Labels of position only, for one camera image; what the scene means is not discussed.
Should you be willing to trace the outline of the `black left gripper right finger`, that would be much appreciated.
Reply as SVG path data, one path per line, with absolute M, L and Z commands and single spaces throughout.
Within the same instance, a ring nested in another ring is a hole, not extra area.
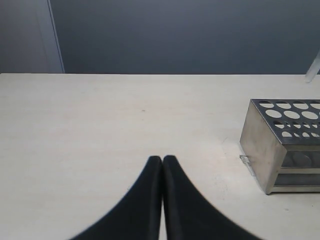
M 163 159 L 163 203 L 168 240 L 255 240 L 211 205 L 174 155 Z

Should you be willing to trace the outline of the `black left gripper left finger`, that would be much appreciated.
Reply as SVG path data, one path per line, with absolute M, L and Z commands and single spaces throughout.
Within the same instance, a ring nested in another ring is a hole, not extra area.
M 125 196 L 74 240 L 157 240 L 162 212 L 162 170 L 159 156 L 150 156 Z

